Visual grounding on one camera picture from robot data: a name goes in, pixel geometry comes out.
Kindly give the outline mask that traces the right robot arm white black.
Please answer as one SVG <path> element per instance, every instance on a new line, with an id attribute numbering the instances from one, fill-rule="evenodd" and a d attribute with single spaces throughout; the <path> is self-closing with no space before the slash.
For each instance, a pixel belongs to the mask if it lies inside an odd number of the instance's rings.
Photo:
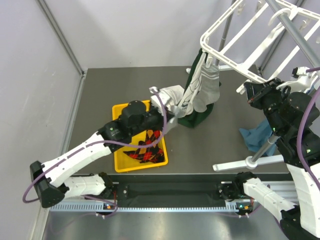
<path id="1" fill-rule="evenodd" d="M 251 197 L 268 210 L 289 240 L 320 238 L 320 138 L 310 126 L 319 117 L 315 99 L 280 88 L 282 81 L 274 78 L 265 83 L 245 82 L 247 101 L 262 110 L 278 139 L 275 142 L 289 170 L 298 203 L 279 196 L 252 172 L 238 173 L 233 192 L 239 198 Z"/>

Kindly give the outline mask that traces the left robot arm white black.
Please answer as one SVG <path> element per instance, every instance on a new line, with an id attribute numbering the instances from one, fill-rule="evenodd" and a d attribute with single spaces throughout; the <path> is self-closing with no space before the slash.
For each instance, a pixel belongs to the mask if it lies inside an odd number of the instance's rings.
<path id="1" fill-rule="evenodd" d="M 132 101 L 121 110 L 118 118 L 106 123 L 74 149 L 44 163 L 35 161 L 30 165 L 30 174 L 41 206 L 50 208 L 64 199 L 80 196 L 110 198 L 114 187 L 106 173 L 74 174 L 95 160 L 128 146 L 134 136 L 144 131 L 165 133 L 163 127 L 173 119 L 174 115 L 166 108 Z"/>

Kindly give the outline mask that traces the white clip hanger frame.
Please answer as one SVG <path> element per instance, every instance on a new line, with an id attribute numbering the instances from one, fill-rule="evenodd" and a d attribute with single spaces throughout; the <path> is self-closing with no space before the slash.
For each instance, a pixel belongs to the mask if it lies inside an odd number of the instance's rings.
<path id="1" fill-rule="evenodd" d="M 254 1 L 252 1 L 252 0 L 244 0 L 243 2 L 242 2 L 242 4 L 239 6 L 239 7 L 241 7 L 241 6 L 243 6 L 243 7 L 245 7 L 245 6 L 253 6 L 253 3 L 254 3 Z M 262 0 L 258 0 L 258 1 L 256 1 L 256 3 L 259 5 L 259 8 L 257 9 L 257 10 L 253 10 L 253 9 L 251 9 L 250 11 L 245 11 L 244 12 L 244 19 L 246 20 L 246 23 L 238 23 L 237 24 L 237 26 L 236 26 L 236 28 L 235 29 L 233 29 L 231 32 L 232 32 L 232 37 L 231 38 L 228 38 L 227 40 L 226 40 L 226 43 L 224 44 L 224 47 L 225 46 L 227 46 L 227 44 L 229 43 L 229 41 L 230 40 L 232 40 L 232 38 L 247 24 L 247 22 L 257 13 L 257 11 L 260 9 L 260 7 L 262 7 L 262 3 L 264 3 L 264 2 L 262 2 Z M 233 12 L 233 14 L 237 14 L 237 12 L 238 12 L 238 9 L 239 9 L 239 7 L 236 9 L 236 11 L 234 11 Z M 219 14 L 219 17 L 225 12 L 225 11 L 222 11 L 221 9 L 218 9 L 217 10 L 217 13 Z M 260 15 L 260 17 L 251 25 L 251 27 L 228 49 L 228 51 L 227 52 L 225 52 L 225 55 L 226 55 L 226 57 L 228 57 L 228 58 L 230 58 L 231 60 L 233 60 L 234 62 L 236 62 L 237 64 L 242 64 L 252 53 L 253 53 L 253 51 L 262 43 L 262 41 L 268 36 L 268 34 L 270 33 L 270 31 L 275 27 L 275 26 L 277 26 L 279 23 L 281 23 L 281 21 L 276 17 L 275 18 L 275 20 L 274 20 L 274 22 L 271 24 L 271 25 L 268 25 L 268 22 L 269 22 L 269 20 L 270 20 L 270 18 L 272 17 L 274 15 L 274 11 L 272 10 L 272 8 L 270 8 L 270 7 L 268 7 L 261 15 Z M 221 28 L 221 26 L 222 25 L 226 25 L 227 24 L 227 21 L 225 20 L 217 29 L 216 29 L 216 31 L 219 29 L 219 28 Z M 213 46 L 213 39 L 214 39 L 214 36 L 216 35 L 216 31 L 209 37 L 209 45 L 212 47 L 212 48 L 214 48 L 214 49 L 216 49 L 216 50 L 221 50 L 222 49 L 222 47 L 219 47 L 219 48 L 215 48 L 214 46 Z M 270 49 L 271 48 L 271 45 L 260 55 L 260 57 L 258 57 L 258 59 L 259 58 L 261 58 L 261 57 L 263 57 L 263 56 L 266 56 L 266 52 L 267 52 L 267 50 L 268 49 Z M 287 57 L 287 56 L 285 56 L 285 57 L 282 57 L 282 61 L 279 63 L 279 65 L 285 60 L 285 58 Z M 311 64 L 311 62 L 310 62 L 310 65 L 311 65 L 311 68 L 313 69 L 313 68 L 317 68 L 317 67 L 319 67 L 319 65 L 320 65 L 320 63 L 317 63 L 317 64 Z M 242 74 L 240 74 L 242 77 L 243 77 L 243 79 L 245 80 L 245 81 L 247 81 L 247 78 L 245 77 L 245 76 L 243 76 Z"/>

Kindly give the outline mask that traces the green and white sock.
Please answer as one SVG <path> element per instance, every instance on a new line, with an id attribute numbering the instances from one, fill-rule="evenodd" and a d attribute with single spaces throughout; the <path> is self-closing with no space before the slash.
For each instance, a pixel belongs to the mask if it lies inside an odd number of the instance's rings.
<path id="1" fill-rule="evenodd" d="M 208 54 L 202 49 L 198 51 L 185 84 L 184 93 L 179 106 L 183 110 L 183 117 L 178 119 L 178 123 L 184 127 L 194 129 L 200 125 L 213 111 L 214 103 L 205 93 L 206 84 L 204 66 L 206 65 Z"/>

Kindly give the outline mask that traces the grey striped sock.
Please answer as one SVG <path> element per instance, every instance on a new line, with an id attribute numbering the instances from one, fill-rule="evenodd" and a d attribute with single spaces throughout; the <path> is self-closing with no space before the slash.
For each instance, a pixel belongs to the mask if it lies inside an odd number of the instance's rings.
<path id="1" fill-rule="evenodd" d="M 220 69 L 216 65 L 206 68 L 204 63 L 200 72 L 200 89 L 193 100 L 193 108 L 198 113 L 204 113 L 210 105 L 220 98 Z"/>

